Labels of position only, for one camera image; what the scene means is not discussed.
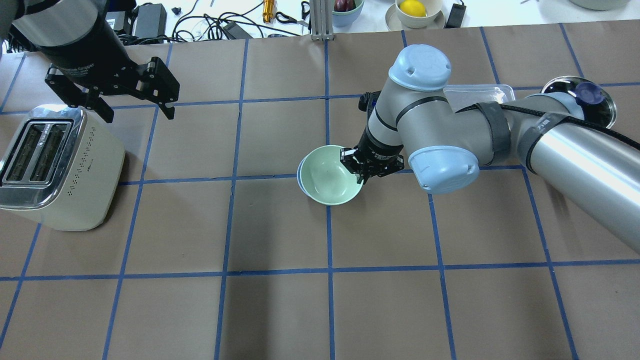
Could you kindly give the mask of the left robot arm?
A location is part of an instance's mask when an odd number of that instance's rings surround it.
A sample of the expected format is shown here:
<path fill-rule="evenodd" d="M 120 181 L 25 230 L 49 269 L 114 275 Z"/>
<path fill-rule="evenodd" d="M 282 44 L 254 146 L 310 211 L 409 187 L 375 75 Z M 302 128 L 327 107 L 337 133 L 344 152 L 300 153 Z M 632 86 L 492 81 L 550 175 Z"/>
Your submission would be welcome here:
<path fill-rule="evenodd" d="M 128 95 L 174 118 L 178 80 L 159 57 L 145 64 L 130 59 L 94 1 L 3 0 L 2 40 L 11 27 L 50 60 L 45 83 L 68 107 L 83 107 L 111 123 L 114 110 L 104 97 Z"/>

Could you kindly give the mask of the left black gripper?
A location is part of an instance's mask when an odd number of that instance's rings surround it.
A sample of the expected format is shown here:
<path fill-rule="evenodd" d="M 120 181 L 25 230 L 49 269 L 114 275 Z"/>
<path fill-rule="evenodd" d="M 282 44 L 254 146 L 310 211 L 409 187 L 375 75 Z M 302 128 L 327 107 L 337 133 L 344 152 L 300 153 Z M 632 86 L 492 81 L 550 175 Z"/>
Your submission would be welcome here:
<path fill-rule="evenodd" d="M 45 83 L 71 107 L 86 106 L 107 124 L 114 121 L 114 110 L 103 96 L 130 95 L 151 101 L 167 120 L 175 118 L 175 102 L 180 84 L 166 64 L 157 56 L 146 64 L 130 59 L 125 46 L 105 20 L 95 20 L 89 30 L 58 46 L 45 46 L 44 55 L 63 75 Z"/>

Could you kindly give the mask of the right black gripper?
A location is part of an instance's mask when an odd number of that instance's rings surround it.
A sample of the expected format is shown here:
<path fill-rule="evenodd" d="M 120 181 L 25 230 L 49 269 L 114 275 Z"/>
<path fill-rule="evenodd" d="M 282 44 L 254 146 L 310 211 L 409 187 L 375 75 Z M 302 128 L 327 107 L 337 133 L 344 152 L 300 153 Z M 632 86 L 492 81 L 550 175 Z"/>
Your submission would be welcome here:
<path fill-rule="evenodd" d="M 340 162 L 364 186 L 372 177 L 385 177 L 405 169 L 403 145 L 387 145 L 375 139 L 366 128 L 353 148 L 340 150 Z"/>

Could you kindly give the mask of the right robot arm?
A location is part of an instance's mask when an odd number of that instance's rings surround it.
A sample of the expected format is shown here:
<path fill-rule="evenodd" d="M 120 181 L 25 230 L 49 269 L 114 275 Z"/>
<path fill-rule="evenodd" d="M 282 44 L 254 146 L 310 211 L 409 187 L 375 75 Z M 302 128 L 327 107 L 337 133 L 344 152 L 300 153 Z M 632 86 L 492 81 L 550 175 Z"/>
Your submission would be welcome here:
<path fill-rule="evenodd" d="M 598 84 L 560 76 L 540 93 L 453 110 L 444 88 L 450 60 L 438 48 L 403 48 L 381 91 L 361 96 L 368 121 L 340 162 L 364 184 L 405 167 L 423 191 L 448 194 L 482 166 L 515 158 L 634 251 L 639 251 L 640 153 L 613 130 L 617 105 Z"/>

